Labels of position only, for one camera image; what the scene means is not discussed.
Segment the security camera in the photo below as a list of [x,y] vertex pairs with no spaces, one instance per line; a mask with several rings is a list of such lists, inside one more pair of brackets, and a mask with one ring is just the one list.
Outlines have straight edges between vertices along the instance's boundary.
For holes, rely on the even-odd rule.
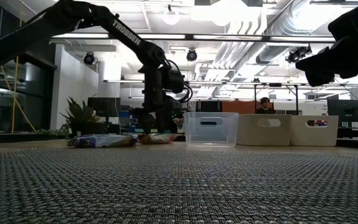
[[196,53],[196,49],[189,49],[189,52],[187,53],[187,61],[189,62],[194,62],[195,60],[197,60],[197,53]]
[[87,52],[84,57],[84,63],[87,65],[94,65],[98,62],[98,59],[94,56],[94,52]]

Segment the potted plant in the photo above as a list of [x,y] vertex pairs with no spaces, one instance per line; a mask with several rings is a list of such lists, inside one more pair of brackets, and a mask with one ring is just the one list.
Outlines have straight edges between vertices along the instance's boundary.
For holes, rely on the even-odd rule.
[[82,108],[72,97],[67,102],[67,115],[60,114],[67,119],[71,131],[75,136],[78,131],[81,132],[81,135],[104,133],[104,123],[98,123],[100,117],[94,115],[93,109],[87,106],[84,101],[82,101]]

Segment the person wearing cap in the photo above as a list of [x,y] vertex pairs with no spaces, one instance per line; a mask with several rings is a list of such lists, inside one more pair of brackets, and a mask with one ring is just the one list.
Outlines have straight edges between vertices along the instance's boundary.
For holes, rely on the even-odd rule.
[[260,99],[261,107],[255,111],[256,114],[275,114],[274,109],[269,108],[270,99],[263,97]]

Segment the clear plastic bin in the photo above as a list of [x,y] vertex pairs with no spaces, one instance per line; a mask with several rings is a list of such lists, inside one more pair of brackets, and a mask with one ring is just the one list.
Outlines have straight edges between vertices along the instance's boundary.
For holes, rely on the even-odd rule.
[[235,146],[238,118],[238,113],[185,113],[187,145]]

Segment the ceiling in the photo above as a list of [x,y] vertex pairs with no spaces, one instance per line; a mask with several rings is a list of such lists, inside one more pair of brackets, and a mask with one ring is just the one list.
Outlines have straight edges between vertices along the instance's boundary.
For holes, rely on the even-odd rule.
[[[136,33],[171,33],[171,34],[227,34],[234,30],[234,25],[236,23],[229,23],[225,26],[218,26],[220,22],[224,22],[225,17],[232,16],[231,14],[238,14],[242,16],[242,20],[249,20],[254,23],[253,17],[247,18],[248,11],[245,7],[241,8],[241,0],[218,0],[215,1],[215,6],[219,5],[219,8],[212,11],[214,13],[203,14],[203,12],[210,10],[212,6],[195,6],[195,1],[198,0],[148,0],[148,1],[125,1],[125,0],[87,0],[93,4],[106,6],[110,9],[112,13],[118,13],[120,20],[129,26]],[[238,11],[230,11],[229,14],[224,15],[225,10],[224,4],[225,1],[233,2],[238,5]],[[272,19],[290,2],[290,0],[276,0],[276,5],[274,7],[264,7],[261,10],[266,16],[266,23],[272,22]],[[19,17],[22,14],[23,20],[29,20],[36,13],[45,9],[46,7],[54,4],[54,0],[0,0],[0,5],[5,7],[8,11],[12,12]],[[173,15],[165,15],[167,11],[167,5],[171,4],[172,9],[175,12],[178,12],[178,22],[174,25],[168,24],[165,20],[176,18]],[[349,10],[349,8],[336,8],[336,14],[342,14]],[[330,35],[327,29],[327,25],[333,19],[335,19],[335,13],[333,17],[329,18],[324,23],[320,24],[317,29],[311,33],[313,35]],[[262,27],[262,21],[259,18],[259,25]],[[76,32],[105,32],[100,27],[93,27],[83,30],[77,30]],[[135,54],[129,50],[125,45],[120,43],[118,40],[69,40],[70,42],[62,42],[66,45],[67,51],[72,51],[71,49],[76,48],[78,51],[78,46],[81,48],[85,45],[94,46],[94,45],[113,45],[116,47],[116,52],[122,58],[122,74],[125,79],[138,79],[141,76],[137,73],[138,69],[142,66]],[[165,53],[166,57],[170,60],[176,62],[181,69],[181,71],[188,75],[187,78],[197,77],[197,66],[201,64],[213,64],[214,59],[217,58],[219,53],[223,50],[224,42],[215,42],[215,41],[184,41],[184,40],[155,40],[152,41],[159,47],[161,47]],[[327,46],[326,44],[312,44],[311,48],[315,54],[322,48]],[[188,49],[196,49],[198,54],[197,61],[188,62],[186,55]],[[306,78],[303,72],[297,70],[293,65],[289,65],[284,59],[288,51],[283,52],[279,56],[275,57],[272,62],[262,69],[257,70],[254,73],[246,74],[247,82],[251,81],[253,78],[259,78],[261,82],[306,82]],[[108,52],[103,52],[100,54],[100,57],[103,57],[103,54],[108,54]],[[235,68],[235,75],[238,74],[239,67]],[[233,95],[241,95],[242,90],[235,90],[232,92]]]

